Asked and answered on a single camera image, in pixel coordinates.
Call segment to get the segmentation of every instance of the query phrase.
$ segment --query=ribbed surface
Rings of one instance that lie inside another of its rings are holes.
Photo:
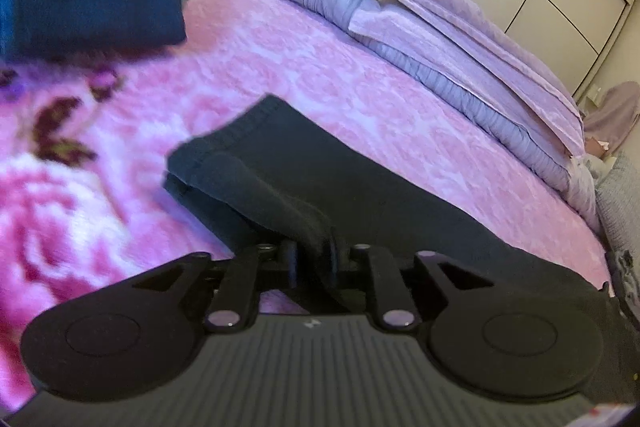
[[[244,333],[211,337],[180,377],[108,404],[41,394],[12,427],[561,427],[582,397],[499,404],[457,388],[409,337],[365,317],[261,315]]]

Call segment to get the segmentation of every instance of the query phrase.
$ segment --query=pink blanket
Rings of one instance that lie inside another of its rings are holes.
[[[284,0],[190,0],[163,54],[0,74],[0,399],[33,392],[18,341],[45,309],[194,250],[226,248],[161,188],[165,156],[267,92],[500,237],[607,280],[587,225],[500,144]],[[264,311],[300,311],[274,293]]]

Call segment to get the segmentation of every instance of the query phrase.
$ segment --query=rolled comforter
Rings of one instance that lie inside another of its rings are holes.
[[[558,190],[567,203],[585,219],[594,231],[599,231],[600,224],[595,210],[593,179],[582,164],[582,156],[584,155],[584,144],[580,139],[582,125],[579,118],[574,118],[575,114],[573,114],[572,108],[575,109],[575,105],[570,97],[558,104],[558,107],[564,107],[566,110],[566,118],[556,118],[550,125],[549,115],[545,114],[541,117],[536,114],[536,104],[533,103],[537,93],[540,96],[539,100],[545,100],[549,96],[550,89],[547,85],[536,84],[532,81],[526,86],[526,100],[524,100],[525,97],[517,96],[517,94],[513,96],[513,86],[510,86],[508,82],[503,82],[494,74],[479,75],[478,72],[484,66],[478,61],[478,57],[474,57],[460,42],[456,44],[457,51],[466,54],[472,60],[466,60],[469,67],[456,73],[439,68],[438,60],[424,60],[424,58],[412,56],[406,49],[401,49],[402,46],[397,43],[388,45],[383,42],[384,39],[377,39],[373,34],[367,34],[367,32],[357,34],[350,31],[350,25],[352,25],[356,11],[361,14],[362,10],[358,9],[366,8],[367,4],[370,7],[372,0],[290,1],[318,13],[335,24],[380,57],[414,77],[463,113],[469,120],[494,136],[551,188]],[[432,12],[430,16],[433,17],[432,21],[440,18],[445,23],[447,22],[441,14]],[[442,28],[430,25],[423,18],[414,18],[416,19],[414,21],[415,27],[421,28],[431,35],[434,34],[434,30],[442,33]],[[385,33],[384,29],[384,26],[380,26],[380,35]],[[445,39],[449,39],[449,37],[442,33],[442,40]],[[506,50],[509,54],[512,54],[512,51],[513,49]],[[508,65],[505,58],[500,58],[498,55],[494,58]],[[460,81],[460,76],[466,77],[466,84]],[[500,107],[496,107],[494,103],[496,97],[490,98],[487,93],[492,92],[495,95],[500,90],[503,96],[498,98],[509,100],[509,103],[503,103]],[[553,89],[554,96],[557,97],[560,91],[556,86]]]

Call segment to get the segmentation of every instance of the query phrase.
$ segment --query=bed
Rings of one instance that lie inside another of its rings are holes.
[[[0,74],[0,401],[33,393],[18,341],[37,314],[190,251],[231,253],[161,188],[166,156],[266,93],[508,243],[600,287],[604,248],[484,130],[287,0],[190,0],[188,42]],[[264,312],[303,312],[279,293]]]

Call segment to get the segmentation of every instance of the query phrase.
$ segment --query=pink cloth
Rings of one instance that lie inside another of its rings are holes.
[[[515,93],[558,137],[570,155],[584,155],[582,120],[566,88],[539,59],[486,19],[476,4],[470,0],[398,1],[450,39],[448,49],[460,47],[486,68],[497,82],[504,84],[503,92],[510,90]],[[434,60],[436,53],[430,48],[424,48],[422,56],[437,64]],[[483,83],[461,87],[484,100]],[[505,117],[510,117],[508,108]]]
[[[319,16],[284,0],[190,0],[185,18],[185,46],[110,61],[124,79],[117,89],[104,70],[15,68],[0,103],[0,399],[10,409],[33,392],[18,340],[36,314],[190,251],[230,255],[163,192],[165,157],[267,92],[512,245],[595,285],[607,280],[602,245],[554,191]],[[33,155],[47,123],[36,115],[61,96],[80,102],[49,132],[84,144],[79,168]],[[263,296],[261,308],[300,311],[278,293]]]
[[[584,119],[584,136],[609,142],[615,151],[631,132],[640,115],[640,84],[623,82],[609,89],[600,107]]]

